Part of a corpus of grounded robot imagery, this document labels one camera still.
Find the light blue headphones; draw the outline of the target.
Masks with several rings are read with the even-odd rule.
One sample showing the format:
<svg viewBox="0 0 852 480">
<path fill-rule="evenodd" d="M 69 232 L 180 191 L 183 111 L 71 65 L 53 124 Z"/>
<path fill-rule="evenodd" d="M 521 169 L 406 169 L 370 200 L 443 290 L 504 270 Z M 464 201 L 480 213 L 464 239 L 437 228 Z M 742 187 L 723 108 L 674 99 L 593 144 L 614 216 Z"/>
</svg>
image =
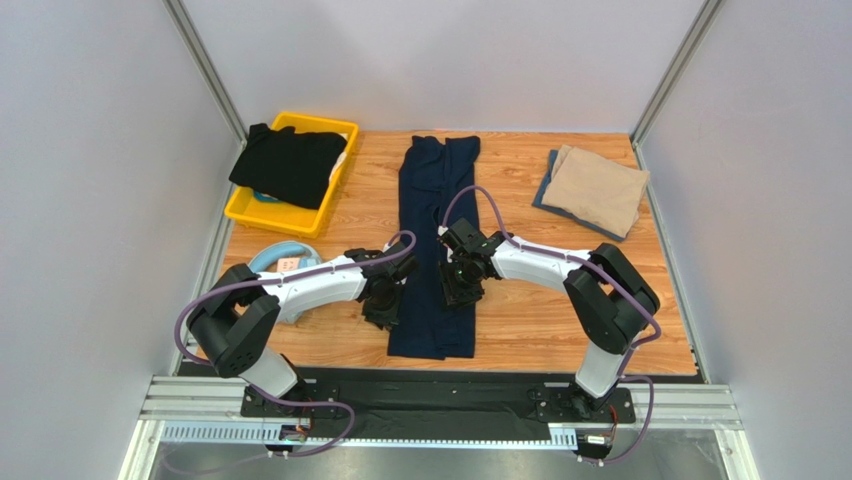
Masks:
<svg viewBox="0 0 852 480">
<path fill-rule="evenodd" d="M 302 257 L 301 269 L 307 269 L 322 263 L 319 253 L 310 245 L 297 241 L 283 241 L 272 244 L 257 253 L 248 263 L 249 269 L 254 273 L 283 274 L 288 272 L 276 272 L 275 264 L 280 258 Z"/>
</svg>

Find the navy t shirt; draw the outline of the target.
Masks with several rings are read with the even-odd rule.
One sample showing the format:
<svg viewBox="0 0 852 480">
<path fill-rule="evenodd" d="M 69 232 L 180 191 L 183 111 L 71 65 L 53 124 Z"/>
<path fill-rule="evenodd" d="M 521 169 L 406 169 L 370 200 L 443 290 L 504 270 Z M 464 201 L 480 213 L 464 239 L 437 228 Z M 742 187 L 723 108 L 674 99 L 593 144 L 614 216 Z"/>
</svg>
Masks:
<svg viewBox="0 0 852 480">
<path fill-rule="evenodd" d="M 448 208 L 453 221 L 464 218 L 479 225 L 473 193 L 464 194 L 456 204 L 451 201 L 475 183 L 480 150 L 477 136 L 443 141 L 414 136 L 405 153 L 398 174 L 398 218 L 400 228 L 416 236 L 413 253 L 419 266 L 407 278 L 399 324 L 390 332 L 390 356 L 433 360 L 474 356 L 475 307 L 444 307 L 439 263 L 446 259 L 446 249 L 438 242 L 438 227 Z"/>
</svg>

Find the pinkish cube power adapter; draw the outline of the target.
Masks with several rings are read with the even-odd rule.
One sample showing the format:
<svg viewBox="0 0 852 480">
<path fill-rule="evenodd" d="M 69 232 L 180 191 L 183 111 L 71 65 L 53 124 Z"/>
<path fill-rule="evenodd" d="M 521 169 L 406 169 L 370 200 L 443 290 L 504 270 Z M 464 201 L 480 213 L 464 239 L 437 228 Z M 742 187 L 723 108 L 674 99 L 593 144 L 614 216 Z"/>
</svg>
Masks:
<svg viewBox="0 0 852 480">
<path fill-rule="evenodd" d="M 285 257 L 280 258 L 276 261 L 275 271 L 276 272 L 288 272 L 293 270 L 298 270 L 301 268 L 302 257 Z"/>
</svg>

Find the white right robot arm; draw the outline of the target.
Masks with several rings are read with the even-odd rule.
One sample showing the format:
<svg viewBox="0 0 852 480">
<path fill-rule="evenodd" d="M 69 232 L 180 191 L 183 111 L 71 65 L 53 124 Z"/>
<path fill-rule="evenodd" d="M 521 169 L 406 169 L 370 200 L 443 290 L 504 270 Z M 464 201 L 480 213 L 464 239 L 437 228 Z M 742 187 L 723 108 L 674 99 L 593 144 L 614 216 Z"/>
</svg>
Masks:
<svg viewBox="0 0 852 480">
<path fill-rule="evenodd" d="M 575 374 L 591 399 L 606 398 L 621 379 L 633 352 L 652 328 L 660 300 L 622 251 L 608 243 L 594 250 L 558 250 L 519 237 L 442 227 L 447 256 L 440 264 L 444 304 L 471 306 L 484 295 L 483 281 L 517 280 L 567 294 L 589 344 Z"/>
</svg>

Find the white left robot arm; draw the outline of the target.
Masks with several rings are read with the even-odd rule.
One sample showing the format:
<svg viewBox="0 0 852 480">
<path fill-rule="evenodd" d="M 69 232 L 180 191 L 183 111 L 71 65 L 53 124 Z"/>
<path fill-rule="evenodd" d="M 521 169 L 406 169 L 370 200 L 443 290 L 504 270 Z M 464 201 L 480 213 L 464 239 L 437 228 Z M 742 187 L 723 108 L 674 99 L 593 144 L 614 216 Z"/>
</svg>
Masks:
<svg viewBox="0 0 852 480">
<path fill-rule="evenodd" d="M 268 345 L 274 327 L 297 314 L 349 301 L 362 305 L 369 322 L 387 327 L 396 321 L 405 283 L 417 267 L 412 249 L 402 242 L 382 250 L 349 250 L 284 273 L 237 264 L 178 314 L 175 343 L 186 358 L 211 366 L 221 378 L 244 380 L 267 401 L 307 406 L 302 377 Z"/>
</svg>

